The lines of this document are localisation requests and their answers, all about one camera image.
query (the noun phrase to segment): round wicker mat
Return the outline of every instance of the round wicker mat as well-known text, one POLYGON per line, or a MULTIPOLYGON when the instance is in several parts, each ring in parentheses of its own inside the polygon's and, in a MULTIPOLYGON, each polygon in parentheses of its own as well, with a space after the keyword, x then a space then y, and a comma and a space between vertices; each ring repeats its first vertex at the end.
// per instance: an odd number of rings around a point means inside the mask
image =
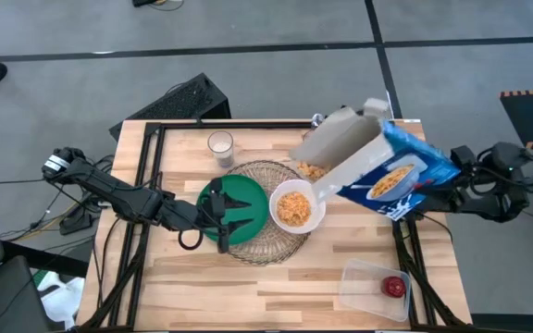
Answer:
MULTIPOLYGON (((283 181, 302 178, 292 169, 273 161, 244 163, 228 172, 228 175, 232 174, 254 179, 263 188, 267 198, 283 181)), ((229 254, 251 265, 281 263, 296 253, 308 236, 309 233, 296 235, 279 228, 269 215, 258 235, 240 245, 230 246, 229 254)))

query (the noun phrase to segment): concrete floor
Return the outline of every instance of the concrete floor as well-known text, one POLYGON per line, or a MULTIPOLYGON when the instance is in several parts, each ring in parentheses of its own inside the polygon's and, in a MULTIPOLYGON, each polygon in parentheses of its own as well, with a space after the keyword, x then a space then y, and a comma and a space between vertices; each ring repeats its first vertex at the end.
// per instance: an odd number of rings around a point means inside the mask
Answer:
MULTIPOLYGON (((529 0, 374 0, 385 41, 533 37, 529 0)), ((128 0, 0 0, 0 56, 268 43, 372 42, 361 0, 186 0, 175 12, 128 0)), ((533 43, 387 49, 403 117, 444 151, 519 142, 498 93, 533 89, 533 43)), ((175 83, 205 72, 236 118, 310 117, 386 97, 376 50, 7 63, 0 82, 0 180, 35 179, 56 147, 112 154, 107 129, 175 83)), ((55 189, 0 186, 0 226, 38 219, 55 189)), ((59 200, 51 214, 69 200, 59 200)), ((498 225, 449 216, 473 313, 533 314, 533 218, 498 225)), ((74 241, 48 232, 35 248, 74 241)))

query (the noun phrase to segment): black case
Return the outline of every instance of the black case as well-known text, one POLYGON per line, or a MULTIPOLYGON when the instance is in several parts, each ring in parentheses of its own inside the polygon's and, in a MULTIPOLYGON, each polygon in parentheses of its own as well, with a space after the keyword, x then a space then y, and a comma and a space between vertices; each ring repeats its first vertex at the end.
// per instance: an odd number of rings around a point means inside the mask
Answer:
MULTIPOLYGON (((182 83, 129 119, 231 119, 228 97, 204 73, 182 83)), ((118 141, 122 121, 109 129, 118 141)))

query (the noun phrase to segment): bowl of cereal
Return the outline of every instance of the bowl of cereal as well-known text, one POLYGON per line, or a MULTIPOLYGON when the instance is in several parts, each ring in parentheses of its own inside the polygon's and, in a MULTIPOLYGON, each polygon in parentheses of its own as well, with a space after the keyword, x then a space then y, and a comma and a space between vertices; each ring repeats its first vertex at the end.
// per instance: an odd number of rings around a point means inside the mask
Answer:
POLYGON ((367 200, 392 202, 402 199, 413 191, 419 171, 413 164, 400 166, 382 177, 367 192, 367 200))
POLYGON ((326 213, 326 203, 318 203, 312 184, 302 179, 280 183, 270 195, 268 207, 275 223, 294 234, 314 230, 326 213))

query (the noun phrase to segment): wooden tabletop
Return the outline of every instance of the wooden tabletop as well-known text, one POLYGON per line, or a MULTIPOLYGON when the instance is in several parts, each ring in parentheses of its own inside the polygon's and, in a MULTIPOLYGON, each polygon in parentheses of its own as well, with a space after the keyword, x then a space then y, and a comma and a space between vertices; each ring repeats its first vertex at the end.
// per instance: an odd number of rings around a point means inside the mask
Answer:
MULTIPOLYGON (((417 120, 397 124, 424 139, 417 120)), ((112 175, 128 183, 135 180, 145 122, 123 123, 112 175)), ((215 129, 169 129, 160 170, 162 188, 177 199, 196 202, 203 186, 227 170, 217 166, 206 141, 215 129)), ((305 129, 227 129, 235 142, 236 165, 267 159, 289 165, 288 151, 302 142, 305 129)), ((155 139, 150 145, 149 178, 155 139)), ((442 214, 431 217, 445 223, 442 214)), ((101 257, 106 235, 115 217, 102 213, 96 247, 101 257)), ((106 253, 104 294, 111 290, 126 223, 110 236, 106 253)), ((417 222, 428 280, 462 320, 470 323, 464 289, 449 235, 430 221, 417 222)), ((185 233, 194 243, 196 232, 185 233)), ((351 258, 398 269, 389 219, 341 197, 327 202, 327 215, 304 246, 282 264, 252 266, 226 254, 205 239, 195 251, 185 251, 177 233, 152 228, 145 258, 142 293, 135 328, 144 329, 378 329, 408 328, 387 318, 344 307, 338 300, 342 269, 351 258)), ((78 323, 96 308, 98 282, 94 260, 86 278, 78 323)), ((420 291, 413 286, 419 320, 425 322, 420 291)), ((130 294, 130 286, 125 295, 130 294)), ((129 297, 121 303, 119 323, 124 324, 129 297)))

